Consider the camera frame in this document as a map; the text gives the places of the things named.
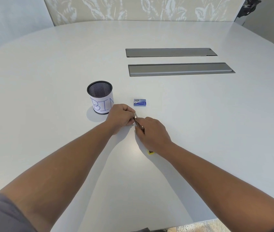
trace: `small box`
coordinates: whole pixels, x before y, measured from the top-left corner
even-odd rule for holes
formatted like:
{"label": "small box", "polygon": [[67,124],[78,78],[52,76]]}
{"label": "small box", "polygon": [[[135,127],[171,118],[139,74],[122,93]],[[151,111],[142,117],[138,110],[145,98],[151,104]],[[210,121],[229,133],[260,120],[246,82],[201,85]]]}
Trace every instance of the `small box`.
{"label": "small box", "polygon": [[145,99],[134,99],[134,106],[145,107],[147,102]]}

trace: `hand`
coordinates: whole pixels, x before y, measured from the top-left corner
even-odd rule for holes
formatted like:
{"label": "hand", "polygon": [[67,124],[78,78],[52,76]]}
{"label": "hand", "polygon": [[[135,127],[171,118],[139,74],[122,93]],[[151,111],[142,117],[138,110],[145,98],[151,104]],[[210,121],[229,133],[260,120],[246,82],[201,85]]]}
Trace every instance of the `hand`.
{"label": "hand", "polygon": [[105,122],[110,123],[114,128],[114,134],[127,125],[134,123],[135,110],[126,104],[114,104],[109,111]]}
{"label": "hand", "polygon": [[146,117],[145,119],[136,118],[136,121],[144,127],[143,133],[140,128],[135,126],[136,135],[148,150],[162,155],[166,147],[173,143],[165,126],[158,120]]}

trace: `leaf pattern wallpaper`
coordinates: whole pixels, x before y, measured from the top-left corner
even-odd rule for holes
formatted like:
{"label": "leaf pattern wallpaper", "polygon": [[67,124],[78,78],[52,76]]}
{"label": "leaf pattern wallpaper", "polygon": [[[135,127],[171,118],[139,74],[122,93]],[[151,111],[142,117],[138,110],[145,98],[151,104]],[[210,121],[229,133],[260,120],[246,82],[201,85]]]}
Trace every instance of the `leaf pattern wallpaper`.
{"label": "leaf pattern wallpaper", "polygon": [[55,25],[93,20],[234,21],[244,0],[45,0]]}

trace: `black mesh pen cup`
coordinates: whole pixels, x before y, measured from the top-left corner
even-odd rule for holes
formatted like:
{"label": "black mesh pen cup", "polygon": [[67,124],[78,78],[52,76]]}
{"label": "black mesh pen cup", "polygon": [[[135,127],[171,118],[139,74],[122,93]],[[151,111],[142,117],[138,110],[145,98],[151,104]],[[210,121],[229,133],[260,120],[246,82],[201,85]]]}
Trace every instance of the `black mesh pen cup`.
{"label": "black mesh pen cup", "polygon": [[87,87],[87,93],[90,95],[93,109],[96,113],[108,114],[112,106],[113,95],[112,85],[107,81],[96,81]]}

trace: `white table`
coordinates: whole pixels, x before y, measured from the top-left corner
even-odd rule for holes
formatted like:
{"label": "white table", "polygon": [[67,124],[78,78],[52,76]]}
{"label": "white table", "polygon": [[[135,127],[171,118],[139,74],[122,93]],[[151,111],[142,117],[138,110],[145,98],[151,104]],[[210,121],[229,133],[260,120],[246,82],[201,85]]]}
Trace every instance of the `white table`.
{"label": "white table", "polygon": [[[217,57],[126,58],[125,48],[210,47]],[[129,77],[128,64],[226,62],[235,74]],[[174,142],[274,197],[274,45],[233,23],[87,22],[0,48],[0,189],[87,132],[86,87],[106,80],[116,103],[165,124]],[[186,108],[177,110],[180,102]],[[158,229],[215,218],[133,128],[113,136],[54,231]]]}

